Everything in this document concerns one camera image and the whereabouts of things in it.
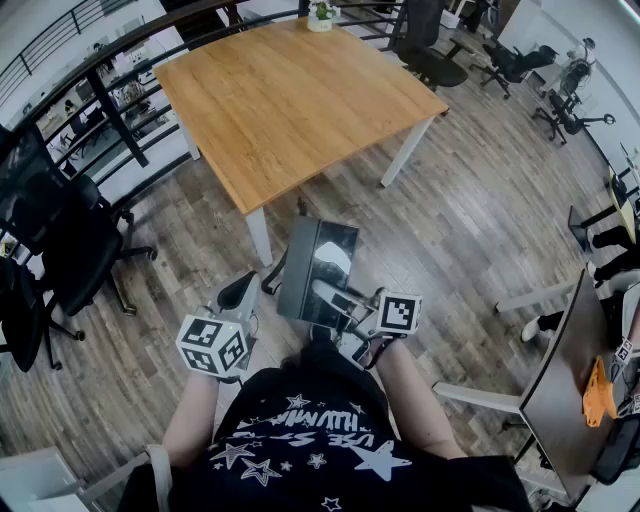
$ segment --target wooden table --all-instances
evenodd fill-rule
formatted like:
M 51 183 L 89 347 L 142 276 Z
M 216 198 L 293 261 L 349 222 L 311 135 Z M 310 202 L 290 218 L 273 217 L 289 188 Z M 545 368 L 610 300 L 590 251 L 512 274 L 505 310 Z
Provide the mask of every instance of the wooden table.
M 378 50 L 306 18 L 215 41 L 155 69 L 186 135 L 240 211 L 260 260 L 273 262 L 262 207 L 331 164 L 412 128 L 393 181 L 447 105 Z M 197 149 L 192 144 L 192 155 Z

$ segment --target desk leg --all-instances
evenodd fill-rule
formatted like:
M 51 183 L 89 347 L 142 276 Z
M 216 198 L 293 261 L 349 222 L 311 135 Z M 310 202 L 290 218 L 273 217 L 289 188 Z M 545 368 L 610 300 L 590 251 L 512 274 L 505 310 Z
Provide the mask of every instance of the desk leg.
M 271 255 L 271 244 L 269 243 L 269 233 L 267 232 L 267 223 L 264 220 L 264 210 L 258 208 L 247 215 L 247 226 L 251 233 L 253 246 L 256 248 L 258 258 L 265 267 L 273 263 Z
M 580 244 L 580 247 L 584 252 L 591 252 L 589 246 L 589 240 L 587 240 L 587 228 L 593 226 L 596 222 L 600 222 L 602 219 L 606 219 L 609 215 L 616 213 L 616 207 L 611 205 L 606 210 L 602 210 L 593 217 L 589 217 L 587 220 L 582 220 L 582 217 L 578 211 L 571 206 L 569 209 L 569 230 L 573 233 L 573 236 Z
M 520 415 L 520 397 L 514 395 L 503 395 L 501 393 L 491 393 L 489 391 L 478 391 L 477 389 L 465 388 L 463 386 L 453 386 L 443 382 L 436 382 L 433 391 L 441 396 L 459 400 L 468 404 L 481 405 L 497 411 L 510 412 Z
M 433 122 L 433 119 L 434 118 L 432 117 L 430 119 L 420 121 L 411 129 L 409 135 L 407 135 L 407 138 L 402 143 L 402 146 L 400 146 L 393 162 L 391 162 L 391 165 L 387 169 L 387 172 L 385 172 L 382 177 L 381 183 L 384 187 L 388 187 L 397 176 L 398 172 L 400 172 L 400 169 L 405 164 L 407 158 L 409 158 L 409 155 L 413 152 L 424 133 L 427 131 L 427 128 L 429 128 L 429 125 Z
M 458 10 L 456 11 L 456 17 L 459 18 L 460 14 L 462 14 L 462 8 L 464 7 L 464 4 L 467 3 L 467 0 L 460 0 L 460 3 L 458 4 Z
M 198 149 L 196 142 L 193 140 L 191 132 L 187 130 L 187 127 L 182 122 L 182 119 L 180 118 L 178 113 L 175 110 L 173 112 L 176 115 L 176 120 L 178 121 L 178 126 L 180 127 L 180 131 L 182 132 L 182 136 L 187 143 L 187 148 L 189 148 L 189 153 L 191 153 L 191 158 L 193 158 L 194 160 L 198 160 L 200 158 L 200 150 Z
M 558 476 L 550 469 L 540 469 L 540 474 L 538 474 L 537 471 L 536 473 L 532 473 L 530 471 L 516 468 L 516 473 L 520 477 L 520 480 L 525 480 L 526 482 L 549 489 L 550 491 L 558 492 L 565 496 L 567 494 L 567 491 L 564 490 Z
M 576 283 L 573 281 L 565 281 L 563 283 L 549 286 L 548 288 L 534 290 L 531 293 L 520 295 L 519 297 L 510 297 L 498 302 L 496 304 L 496 311 L 503 313 L 505 311 L 511 311 L 512 309 L 526 308 L 527 306 L 538 304 L 545 300 L 554 299 L 556 297 L 566 295 L 575 287 L 575 285 Z

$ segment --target potted plant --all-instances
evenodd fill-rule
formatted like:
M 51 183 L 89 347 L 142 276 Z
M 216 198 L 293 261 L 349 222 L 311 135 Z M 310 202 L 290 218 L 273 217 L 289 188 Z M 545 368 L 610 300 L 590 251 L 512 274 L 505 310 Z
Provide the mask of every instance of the potted plant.
M 339 7 L 334 7 L 324 0 L 311 0 L 307 27 L 312 32 L 327 32 L 331 30 L 332 20 L 336 16 L 340 16 Z

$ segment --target black t-shirt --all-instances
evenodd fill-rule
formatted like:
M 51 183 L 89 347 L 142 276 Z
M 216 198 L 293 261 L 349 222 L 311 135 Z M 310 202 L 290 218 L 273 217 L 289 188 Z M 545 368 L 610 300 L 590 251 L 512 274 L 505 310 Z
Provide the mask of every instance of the black t-shirt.
M 172 511 L 531 510 L 506 457 L 425 453 L 348 382 L 269 371 L 232 404 L 215 444 L 174 471 Z M 119 510 L 155 509 L 153 485 L 150 466 L 139 468 Z

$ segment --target desk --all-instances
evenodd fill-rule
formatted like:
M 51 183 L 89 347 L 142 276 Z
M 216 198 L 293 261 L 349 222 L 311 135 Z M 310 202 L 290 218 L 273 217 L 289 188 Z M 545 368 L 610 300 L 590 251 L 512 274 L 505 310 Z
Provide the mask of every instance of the desk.
M 543 298 L 563 294 L 569 286 L 557 285 L 547 296 L 534 292 L 509 299 L 498 303 L 497 309 L 507 311 L 525 307 Z M 538 371 L 520 396 L 443 383 L 437 383 L 433 389 L 449 398 L 519 414 L 557 476 L 541 481 L 519 472 L 521 478 L 564 491 L 575 502 L 587 489 L 589 471 L 613 426 L 613 420 L 605 415 L 599 428 L 589 428 L 582 414 L 582 395 L 598 355 L 609 368 L 613 354 L 608 348 L 606 318 L 593 284 L 588 277 L 585 279 L 583 270 Z
M 393 181 L 447 105 L 407 71 L 341 28 L 306 18 L 226 37 L 155 68 L 247 224 L 273 262 L 262 207 L 328 166 L 413 127 L 382 178 Z
M 589 241 L 587 239 L 587 229 L 593 226 L 595 223 L 606 219 L 610 215 L 618 212 L 622 220 L 622 225 L 627 228 L 631 241 L 636 243 L 636 216 L 633 210 L 633 206 L 629 201 L 629 195 L 627 194 L 624 185 L 621 187 L 621 181 L 616 176 L 615 171 L 609 167 L 609 197 L 613 203 L 609 208 L 602 210 L 600 213 L 589 217 L 586 220 L 582 220 L 581 215 L 577 210 L 571 206 L 569 208 L 569 230 L 580 244 L 583 251 L 590 251 Z

